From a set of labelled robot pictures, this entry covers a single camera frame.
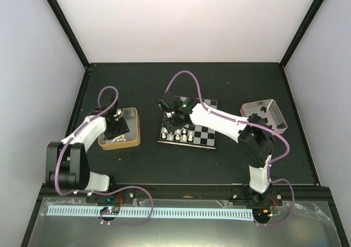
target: small chessboard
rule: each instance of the small chessboard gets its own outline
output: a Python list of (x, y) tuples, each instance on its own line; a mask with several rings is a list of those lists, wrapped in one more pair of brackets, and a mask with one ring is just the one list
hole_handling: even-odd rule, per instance
[[(186, 97), (181, 96), (180, 99), (185, 101)], [(202, 99), (202, 101), (212, 108), (217, 109), (217, 100)], [(203, 127), (201, 125), (185, 125), (183, 128), (178, 129), (173, 133), (169, 133), (164, 124), (162, 124), (160, 137), (157, 142), (173, 145), (210, 148), (215, 150), (216, 132), (211, 128)]]

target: black tabletop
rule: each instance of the black tabletop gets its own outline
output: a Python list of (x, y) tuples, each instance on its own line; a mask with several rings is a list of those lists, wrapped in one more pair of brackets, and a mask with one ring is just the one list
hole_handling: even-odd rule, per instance
[[(240, 146), (218, 134), (216, 150), (157, 143), (163, 113), (158, 99), (175, 73), (189, 70), (198, 78), (202, 97), (219, 101), (218, 108), (240, 115), (242, 104), (274, 99), (288, 129), (283, 136), (290, 154), (276, 162), (272, 179), (284, 177), (292, 184), (313, 184), (312, 166), (302, 130), (284, 76), (276, 63), (149, 63), (94, 64), (76, 127), (97, 107), (101, 88), (118, 88), (119, 107), (135, 107), (140, 117), (141, 143), (137, 147), (104, 151), (95, 142), (88, 151), (90, 170), (113, 175), (123, 184), (228, 185), (248, 184), (248, 164)], [(197, 96), (193, 79), (184, 74), (171, 87), (175, 95)], [(274, 157), (285, 151), (275, 139)]]

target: clear plastic sheet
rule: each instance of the clear plastic sheet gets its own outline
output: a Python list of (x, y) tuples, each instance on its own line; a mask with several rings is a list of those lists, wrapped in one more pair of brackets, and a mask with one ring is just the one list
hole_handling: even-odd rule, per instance
[(46, 219), (46, 213), (48, 211), (48, 207), (51, 205), (90, 205), (95, 206), (96, 204), (88, 204), (86, 203), (85, 198), (71, 198), (71, 197), (53, 197), (53, 198), (43, 198), (42, 205), (38, 212), (37, 220), (35, 222), (33, 232), (31, 235), (31, 239), (29, 241), (28, 247), (35, 247), (39, 241), (41, 236), (42, 227), (44, 225)]
[[(292, 202), (283, 201), (282, 203), (283, 205), (280, 207), (282, 210), (282, 214), (283, 213), (288, 214), (291, 211)], [(312, 202), (303, 202), (303, 204), (295, 203), (293, 215), (306, 218), (306, 219), (312, 219), (317, 222), (322, 222), (326, 226), (336, 230), (335, 224), (333, 222), (333, 219), (331, 218), (330, 213), (328, 216), (315, 203), (312, 203)]]
[[(46, 216), (49, 205), (96, 204), (86, 204), (81, 198), (44, 199), (29, 246), (341, 246), (327, 202), (296, 202), (291, 218), (275, 227), (197, 219), (150, 219), (136, 227), (108, 226), (101, 225), (97, 217)], [(135, 200), (133, 205), (147, 207), (150, 201)], [(216, 200), (155, 200), (155, 206), (243, 208)], [(291, 202), (283, 202), (281, 214), (273, 216), (270, 223), (284, 219), (291, 206)], [(117, 219), (130, 222), (128, 218)]]

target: cable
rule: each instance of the cable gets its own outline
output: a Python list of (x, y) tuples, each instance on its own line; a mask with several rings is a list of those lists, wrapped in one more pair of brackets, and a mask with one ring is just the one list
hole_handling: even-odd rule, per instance
[(124, 201), (123, 195), (122, 194), (117, 194), (117, 196), (120, 196), (120, 206), (119, 207), (121, 207), (122, 203)]
[[(102, 88), (102, 90), (100, 91), (99, 93), (99, 97), (98, 97), (98, 106), (100, 107), (100, 99), (101, 99), (101, 96), (103, 94), (103, 92), (106, 90), (106, 89), (113, 89), (115, 92), (116, 92), (116, 97), (114, 99), (114, 101), (106, 108), (104, 109), (103, 111), (101, 111), (100, 113), (98, 113), (96, 116), (92, 117), (90, 119), (90, 121), (93, 121), (97, 118), (99, 118), (101, 115), (103, 115), (104, 113), (106, 113), (111, 107), (113, 107), (115, 105), (115, 103), (117, 102), (118, 100), (118, 90), (117, 88), (115, 87), (112, 87), (112, 86), (108, 86), (108, 87), (104, 87)], [(89, 123), (88, 122), (84, 122), (79, 128), (76, 129), (76, 131), (73, 132), (73, 136), (77, 136)], [(59, 180), (58, 180), (58, 175), (59, 175), (59, 172), (60, 172), (60, 166), (61, 166), (61, 161), (62, 161), (62, 158), (64, 156), (64, 153), (66, 151), (66, 149), (68, 148), (69, 144), (73, 141), (73, 137), (71, 137), (70, 139), (68, 139), (67, 143), (64, 144), (60, 154), (59, 154), (59, 158), (57, 160), (57, 165), (56, 165), (56, 169), (55, 169), (55, 189), (57, 191), (57, 193), (60, 195), (60, 196), (66, 196), (68, 194), (71, 194), (72, 192), (74, 192), (75, 190), (70, 190), (70, 191), (67, 191), (67, 192), (62, 192), (60, 190), (60, 187), (59, 187)], [(120, 189), (117, 189), (113, 192), (109, 192), (109, 193), (103, 193), (103, 192), (97, 192), (97, 191), (93, 191), (92, 193), (94, 194), (97, 194), (97, 195), (101, 195), (101, 196), (110, 196), (110, 195), (114, 195), (118, 192), (121, 192), (121, 191), (124, 191), (126, 189), (130, 189), (130, 188), (135, 188), (135, 189), (139, 189), (143, 192), (146, 193), (146, 195), (148, 195), (148, 197), (150, 198), (150, 201), (151, 201), (151, 210), (150, 210), (150, 213), (149, 213), (149, 216), (142, 222), (138, 222), (138, 223), (124, 223), (124, 222), (110, 222), (110, 223), (113, 223), (113, 224), (118, 224), (118, 225), (127, 225), (127, 226), (137, 226), (137, 225), (142, 225), (144, 223), (146, 223), (153, 211), (154, 211), (154, 200), (151, 196), (151, 194), (144, 188), (141, 188), (141, 187), (138, 187), (138, 186), (127, 186), (127, 187), (123, 187), (123, 188), (120, 188)], [(120, 201), (120, 206), (122, 205), (123, 203), (123, 196), (120, 196), (121, 197), (121, 201)]]
[(275, 200), (273, 199), (273, 197), (269, 196), (269, 199), (270, 199), (271, 202), (273, 202), (274, 206), (277, 206), (278, 209), (281, 211), (280, 206), (275, 202)]
[[(116, 92), (116, 97), (115, 97), (114, 101), (106, 109), (104, 109), (103, 111), (98, 113), (96, 116), (92, 117), (90, 119), (90, 121), (93, 121), (93, 120), (99, 118), (101, 115), (106, 113), (111, 107), (113, 107), (115, 105), (115, 103), (117, 102), (117, 100), (118, 100), (118, 90), (117, 90), (117, 88), (112, 87), (112, 86), (108, 86), (108, 87), (102, 88), (102, 90), (100, 91), (99, 97), (98, 97), (98, 106), (99, 107), (101, 106), (100, 105), (100, 99), (101, 99), (101, 96), (102, 96), (103, 92), (106, 89), (113, 89)], [(89, 124), (88, 122), (84, 122), (79, 128), (76, 129), (76, 131), (73, 132), (73, 136), (77, 136), (88, 124)], [(64, 147), (62, 148), (62, 150), (61, 150), (61, 152), (59, 154), (59, 158), (58, 158), (57, 164), (56, 164), (56, 169), (55, 169), (55, 189), (56, 189), (56, 192), (58, 193), (58, 195), (60, 195), (60, 196), (66, 196), (68, 194), (71, 194), (74, 191), (74, 190), (70, 190), (70, 191), (67, 191), (67, 192), (62, 192), (60, 190), (60, 187), (59, 187), (59, 172), (60, 172), (60, 167), (61, 167), (61, 161), (63, 159), (63, 156), (65, 154), (66, 149), (68, 148), (69, 144), (73, 141), (73, 139), (74, 139), (73, 137), (68, 139), (67, 143), (64, 145)]]
[[(182, 73), (187, 73), (187, 74), (189, 74), (189, 75), (194, 79), (195, 84), (196, 84), (197, 94), (198, 94), (198, 96), (199, 96), (200, 103), (201, 103), (203, 109), (205, 109), (205, 110), (208, 112), (208, 108), (206, 107), (206, 105), (205, 105), (205, 104), (203, 103), (203, 101), (202, 101), (201, 89), (200, 89), (199, 81), (197, 80), (197, 78), (195, 77), (195, 75), (194, 75), (192, 72), (190, 72), (190, 71), (183, 70), (183, 71), (180, 71), (180, 72), (176, 73), (176, 74), (173, 76), (173, 78), (169, 81), (169, 84), (168, 84), (168, 86), (167, 86), (165, 92), (167, 92), (167, 91), (169, 90), (169, 88), (170, 88), (171, 85), (173, 84), (174, 80), (175, 80), (180, 74), (182, 74)], [(241, 121), (241, 120), (236, 121), (235, 119), (226, 117), (226, 116), (224, 116), (224, 115), (222, 115), (222, 114), (219, 114), (219, 113), (216, 113), (216, 112), (213, 111), (213, 110), (210, 110), (210, 113), (214, 114), (215, 116), (221, 117), (221, 118), (223, 118), (223, 119), (227, 119), (227, 120), (229, 120), (229, 121), (232, 121), (232, 122), (234, 122), (234, 123), (245, 124), (245, 125), (249, 125), (249, 126), (251, 126), (251, 127), (260, 128), (260, 129), (262, 129), (262, 130), (265, 130), (265, 131), (271, 133), (272, 135), (278, 137), (278, 138), (285, 144), (285, 146), (286, 146), (286, 151), (285, 151), (282, 155), (280, 155), (280, 156), (278, 156), (278, 157), (276, 157), (276, 158), (274, 158), (274, 159), (271, 159), (271, 160), (268, 162), (268, 166), (267, 166), (267, 178), (268, 178), (268, 180), (269, 180), (269, 182), (270, 182), (271, 184), (275, 184), (275, 183), (278, 183), (278, 182), (280, 182), (280, 181), (285, 181), (285, 182), (288, 184), (288, 186), (289, 186), (289, 188), (290, 188), (290, 190), (291, 190), (291, 196), (292, 196), (292, 209), (291, 209), (291, 212), (289, 213), (289, 215), (288, 215), (287, 218), (285, 218), (285, 219), (282, 220), (281, 222), (278, 222), (278, 223), (275, 223), (275, 224), (271, 224), (271, 225), (267, 225), (267, 226), (275, 226), (275, 225), (279, 225), (279, 224), (282, 224), (282, 223), (284, 223), (285, 221), (287, 221), (287, 220), (291, 217), (291, 215), (292, 215), (292, 213), (293, 213), (293, 208), (294, 208), (294, 205), (295, 205), (295, 195), (294, 195), (294, 191), (293, 191), (293, 189), (292, 189), (291, 184), (290, 184), (286, 179), (278, 179), (278, 180), (272, 181), (272, 180), (270, 179), (270, 167), (271, 167), (271, 164), (272, 164), (273, 162), (276, 162), (276, 161), (278, 161), (278, 160), (284, 158), (286, 155), (289, 154), (289, 151), (290, 151), (290, 145), (289, 145), (289, 143), (286, 141), (286, 139), (284, 139), (284, 137), (282, 137), (282, 136), (279, 135), (278, 133), (276, 133), (276, 132), (274, 132), (273, 130), (271, 130), (271, 129), (269, 129), (269, 128), (266, 128), (266, 127), (264, 127), (264, 126), (262, 126), (262, 125), (254, 124), (254, 123), (247, 122), (247, 121)]]
[[(94, 191), (94, 193), (97, 195), (102, 195), (102, 196), (110, 196), (110, 195), (116, 194), (118, 192), (124, 191), (126, 189), (130, 189), (130, 188), (139, 189), (139, 190), (145, 192), (146, 195), (148, 195), (148, 197), (150, 198), (150, 202), (151, 202), (151, 210), (150, 210), (149, 215), (145, 218), (144, 221), (137, 222), (137, 223), (126, 223), (126, 222), (115, 222), (115, 221), (109, 221), (108, 223), (117, 224), (117, 225), (126, 225), (126, 226), (138, 226), (138, 225), (142, 225), (142, 224), (146, 223), (151, 218), (152, 214), (154, 213), (154, 200), (153, 200), (152, 196), (150, 195), (150, 193), (144, 188), (141, 188), (138, 186), (127, 186), (127, 187), (123, 187), (123, 188), (120, 188), (120, 189), (117, 189), (115, 191), (108, 192), (108, 193), (103, 193), (103, 192), (98, 192), (98, 191)], [(100, 214), (99, 218), (100, 218), (100, 221), (102, 223), (104, 223), (102, 216), (103, 216), (103, 213)]]
[[(171, 79), (171, 81), (169, 81), (169, 84), (168, 84), (168, 86), (167, 86), (165, 92), (167, 92), (167, 91), (169, 90), (169, 88), (170, 88), (171, 85), (173, 84), (174, 80), (175, 80), (180, 74), (182, 74), (182, 73), (187, 73), (187, 74), (189, 74), (189, 75), (194, 79), (195, 84), (196, 84), (196, 87), (197, 87), (197, 94), (198, 94), (198, 96), (199, 96), (200, 103), (201, 103), (203, 109), (205, 109), (206, 111), (208, 111), (208, 108), (206, 107), (205, 103), (203, 103), (203, 101), (202, 101), (202, 95), (201, 95), (201, 89), (200, 89), (199, 81), (197, 80), (197, 78), (195, 77), (195, 75), (194, 75), (192, 72), (190, 72), (190, 71), (183, 70), (183, 71), (180, 71), (180, 72), (176, 73), (176, 74), (173, 76), (173, 78)], [(278, 138), (285, 144), (285, 146), (286, 146), (286, 151), (285, 151), (282, 155), (280, 155), (280, 156), (278, 156), (278, 157), (272, 159), (272, 160), (270, 161), (270, 163), (273, 163), (273, 162), (275, 162), (275, 161), (277, 161), (277, 160), (279, 160), (279, 159), (282, 159), (283, 157), (285, 157), (286, 155), (289, 154), (289, 151), (290, 151), (290, 145), (289, 145), (289, 143), (286, 141), (286, 139), (284, 139), (284, 137), (282, 137), (281, 135), (277, 134), (277, 133), (274, 132), (273, 130), (271, 130), (271, 129), (269, 129), (269, 128), (266, 128), (266, 127), (264, 127), (264, 126), (262, 126), (262, 125), (254, 124), (254, 123), (247, 122), (247, 121), (239, 121), (239, 120), (236, 121), (236, 120), (233, 119), (233, 118), (226, 117), (226, 116), (224, 116), (224, 115), (222, 115), (222, 114), (219, 114), (219, 113), (216, 113), (215, 111), (212, 111), (212, 110), (210, 110), (210, 113), (211, 113), (211, 114), (214, 114), (214, 115), (216, 115), (216, 116), (218, 116), (218, 117), (221, 117), (221, 118), (227, 119), (227, 120), (229, 120), (229, 121), (232, 121), (232, 122), (234, 122), (234, 123), (245, 124), (245, 125), (249, 125), (249, 126), (251, 126), (251, 127), (256, 127), (256, 128), (263, 129), (263, 130), (265, 130), (265, 131), (271, 133), (272, 135), (278, 137)]]
[(294, 212), (294, 207), (295, 207), (295, 194), (294, 194), (294, 190), (292, 189), (292, 186), (291, 186), (290, 182), (288, 182), (286, 179), (277, 179), (277, 180), (271, 181), (270, 183), (275, 184), (275, 183), (278, 183), (278, 182), (281, 182), (281, 181), (287, 183), (288, 186), (289, 186), (289, 189), (290, 189), (290, 191), (291, 191), (292, 206), (291, 206), (291, 211), (290, 211), (289, 215), (287, 215), (286, 218), (283, 219), (282, 221), (279, 221), (279, 222), (277, 222), (277, 223), (272, 223), (272, 224), (269, 224), (269, 223), (268, 223), (268, 224), (267, 224), (267, 223), (259, 223), (255, 218), (253, 218), (253, 221), (254, 221), (254, 223), (257, 224), (257, 226), (258, 226), (258, 225), (262, 225), (262, 226), (269, 226), (269, 227), (272, 227), (272, 226), (281, 225), (281, 224), (283, 224), (284, 222), (286, 222), (286, 221), (291, 217), (291, 215), (293, 214), (293, 212)]

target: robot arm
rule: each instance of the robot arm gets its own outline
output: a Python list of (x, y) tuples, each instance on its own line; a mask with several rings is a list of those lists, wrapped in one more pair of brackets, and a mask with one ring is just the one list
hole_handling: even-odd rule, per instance
[(98, 136), (113, 139), (129, 132), (123, 117), (115, 115), (117, 104), (106, 114), (98, 116), (103, 108), (98, 108), (84, 119), (84, 122), (61, 142), (51, 142), (47, 147), (46, 184), (55, 187), (55, 170), (61, 151), (69, 142), (63, 154), (58, 175), (59, 187), (85, 191), (107, 191), (110, 177), (89, 170), (86, 152)]
[(248, 156), (245, 160), (249, 164), (250, 187), (261, 194), (267, 190), (269, 186), (267, 166), (274, 145), (271, 135), (260, 129), (239, 124), (221, 116), (236, 121), (264, 125), (261, 117), (255, 116), (249, 119), (233, 116), (205, 105), (206, 110), (197, 99), (187, 98), (183, 102), (170, 92), (164, 94), (158, 105), (166, 111), (163, 123), (169, 132), (173, 132), (186, 124), (196, 124), (218, 131), (239, 143), (243, 150), (247, 150), (246, 154)]

